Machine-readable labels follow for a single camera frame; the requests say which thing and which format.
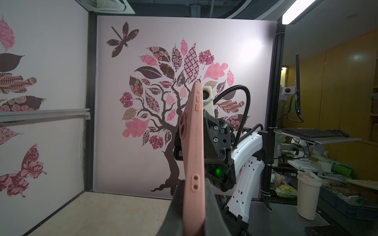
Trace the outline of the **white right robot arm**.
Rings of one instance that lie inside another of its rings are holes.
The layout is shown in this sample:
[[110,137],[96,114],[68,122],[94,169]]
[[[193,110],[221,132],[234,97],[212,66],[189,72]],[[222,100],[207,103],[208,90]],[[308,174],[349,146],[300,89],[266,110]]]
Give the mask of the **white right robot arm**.
[[179,118],[174,156],[184,162],[184,232],[202,235],[205,227],[205,183],[230,199],[219,199],[223,220],[233,236],[248,235],[249,210],[265,165],[267,135],[261,124],[232,140],[231,125],[206,111]]

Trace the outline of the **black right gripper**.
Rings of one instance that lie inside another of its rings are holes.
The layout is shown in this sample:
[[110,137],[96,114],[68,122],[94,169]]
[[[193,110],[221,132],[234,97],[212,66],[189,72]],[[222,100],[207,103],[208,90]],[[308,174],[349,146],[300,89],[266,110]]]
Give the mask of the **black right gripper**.
[[231,162],[233,128],[226,121],[203,111],[200,120],[196,112],[184,112],[178,122],[173,156],[185,165],[227,165]]

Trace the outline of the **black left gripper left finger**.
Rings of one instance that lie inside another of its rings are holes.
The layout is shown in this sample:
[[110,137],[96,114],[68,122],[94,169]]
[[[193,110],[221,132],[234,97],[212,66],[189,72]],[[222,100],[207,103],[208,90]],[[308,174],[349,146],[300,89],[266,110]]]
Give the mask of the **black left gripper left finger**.
[[176,187],[167,214],[156,236],[183,236],[183,201],[185,181],[180,181]]

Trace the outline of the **black phone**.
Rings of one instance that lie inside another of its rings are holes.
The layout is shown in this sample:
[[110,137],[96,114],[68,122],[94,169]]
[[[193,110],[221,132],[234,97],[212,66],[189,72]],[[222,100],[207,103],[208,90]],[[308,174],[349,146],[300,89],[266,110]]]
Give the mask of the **black phone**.
[[185,111],[179,119],[185,170],[183,224],[185,236],[199,236],[205,221],[205,177],[203,134],[203,88],[193,84]]

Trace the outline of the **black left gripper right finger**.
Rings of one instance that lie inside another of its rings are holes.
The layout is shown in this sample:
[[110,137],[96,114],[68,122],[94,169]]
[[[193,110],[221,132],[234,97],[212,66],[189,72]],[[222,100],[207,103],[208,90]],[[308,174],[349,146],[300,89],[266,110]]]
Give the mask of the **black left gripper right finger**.
[[204,236],[231,236],[208,178],[205,179],[205,211]]

